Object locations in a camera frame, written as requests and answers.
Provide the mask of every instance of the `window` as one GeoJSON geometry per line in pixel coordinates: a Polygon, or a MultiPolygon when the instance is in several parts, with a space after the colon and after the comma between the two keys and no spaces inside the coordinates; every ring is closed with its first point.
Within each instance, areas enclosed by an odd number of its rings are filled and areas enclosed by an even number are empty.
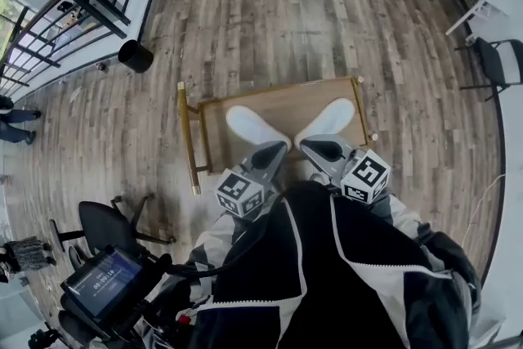
{"type": "MultiPolygon", "coordinates": [[[[9,43],[9,37],[23,10],[24,5],[16,0],[0,0],[0,57],[3,57],[3,53],[9,43]]],[[[33,11],[27,11],[24,22],[22,22],[22,27],[24,27],[33,16],[33,11]]]]}

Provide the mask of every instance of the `foot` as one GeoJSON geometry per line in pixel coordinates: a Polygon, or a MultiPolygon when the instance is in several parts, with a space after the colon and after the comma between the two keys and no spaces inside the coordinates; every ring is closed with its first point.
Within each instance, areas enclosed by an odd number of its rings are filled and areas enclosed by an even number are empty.
{"type": "Polygon", "coordinates": [[[294,137],[294,145],[300,150],[300,143],[309,136],[338,134],[349,125],[354,113],[354,105],[348,99],[340,98],[332,101],[324,107],[314,121],[294,137]]]}
{"type": "Polygon", "coordinates": [[[227,111],[227,125],[245,141],[260,145],[268,141],[284,141],[287,151],[291,150],[293,143],[285,134],[271,127],[263,118],[246,106],[233,106],[227,111]]]}
{"type": "Polygon", "coordinates": [[[28,144],[28,145],[31,145],[33,144],[33,141],[34,141],[34,138],[36,137],[36,131],[32,131],[29,133],[29,135],[27,136],[27,138],[25,139],[25,142],[28,144]]]}

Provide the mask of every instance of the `red object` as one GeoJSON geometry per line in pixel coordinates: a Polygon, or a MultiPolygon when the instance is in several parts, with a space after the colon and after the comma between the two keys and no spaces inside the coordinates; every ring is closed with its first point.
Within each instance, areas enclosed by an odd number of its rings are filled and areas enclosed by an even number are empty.
{"type": "Polygon", "coordinates": [[[182,315],[180,315],[180,317],[178,317],[178,323],[183,324],[184,326],[187,326],[190,324],[190,317],[182,314],[182,315]]]}

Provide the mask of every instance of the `screen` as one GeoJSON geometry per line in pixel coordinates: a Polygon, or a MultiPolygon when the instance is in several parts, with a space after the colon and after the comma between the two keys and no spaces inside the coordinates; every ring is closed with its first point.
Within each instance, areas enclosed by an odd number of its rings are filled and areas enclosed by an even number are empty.
{"type": "Polygon", "coordinates": [[[100,314],[141,271],[141,266],[114,250],[93,266],[87,275],[67,287],[68,294],[93,316],[100,314]]]}

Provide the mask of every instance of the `wooden floor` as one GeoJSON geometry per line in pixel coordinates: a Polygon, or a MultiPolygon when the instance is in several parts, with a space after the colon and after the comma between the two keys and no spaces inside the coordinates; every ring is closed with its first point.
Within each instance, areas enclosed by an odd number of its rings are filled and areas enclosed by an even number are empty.
{"type": "MultiPolygon", "coordinates": [[[[83,199],[108,203],[123,194],[136,203],[153,191],[157,199],[140,228],[174,234],[179,241],[171,248],[151,248],[183,262],[219,208],[209,192],[214,179],[203,176],[203,195],[191,195],[177,83],[188,83],[195,104],[271,85],[361,75],[369,127],[379,134],[375,150],[393,167],[393,190],[461,243],[500,171],[494,102],[483,102],[488,92],[458,90],[477,69],[453,51],[463,30],[445,36],[462,13],[457,0],[154,0],[143,40],[155,60],[146,74],[121,65],[107,74],[85,69],[19,104],[44,116],[26,124],[38,132],[32,146],[6,146],[16,236],[49,238],[51,217],[65,230],[78,228],[83,199]]],[[[480,273],[497,211],[496,186],[465,244],[480,273]]],[[[57,268],[29,275],[52,324],[56,287],[71,272],[66,257],[56,256],[57,268]]]]}

